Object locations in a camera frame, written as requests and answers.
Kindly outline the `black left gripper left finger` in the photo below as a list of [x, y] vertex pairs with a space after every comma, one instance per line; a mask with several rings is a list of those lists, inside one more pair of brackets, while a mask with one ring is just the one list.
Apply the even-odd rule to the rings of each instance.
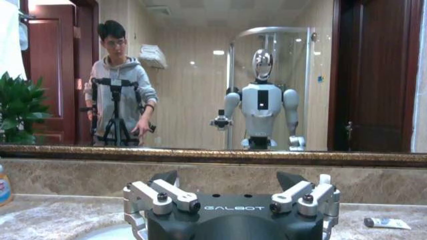
[[180, 189], [176, 170], [156, 173], [148, 182], [129, 182], [123, 188], [123, 199], [128, 214], [151, 210], [161, 216], [173, 209], [196, 214], [201, 208], [197, 195]]

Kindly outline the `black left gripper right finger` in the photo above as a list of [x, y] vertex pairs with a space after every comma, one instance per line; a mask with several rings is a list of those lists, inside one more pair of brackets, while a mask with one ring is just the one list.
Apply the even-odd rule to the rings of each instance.
[[340, 209], [340, 190], [332, 184], [332, 177], [321, 173], [317, 183], [308, 181], [301, 175], [279, 171], [276, 179], [283, 192], [271, 196], [269, 210], [273, 214], [291, 212], [312, 217], [317, 213], [336, 217]]

